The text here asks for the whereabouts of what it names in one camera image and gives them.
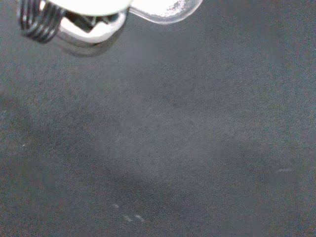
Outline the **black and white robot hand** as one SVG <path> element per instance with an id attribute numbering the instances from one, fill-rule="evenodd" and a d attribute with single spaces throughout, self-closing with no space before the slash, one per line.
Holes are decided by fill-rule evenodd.
<path id="1" fill-rule="evenodd" d="M 99 44 L 125 23 L 130 0 L 19 0 L 17 19 L 24 37 L 48 43 L 65 35 L 83 44 Z"/>

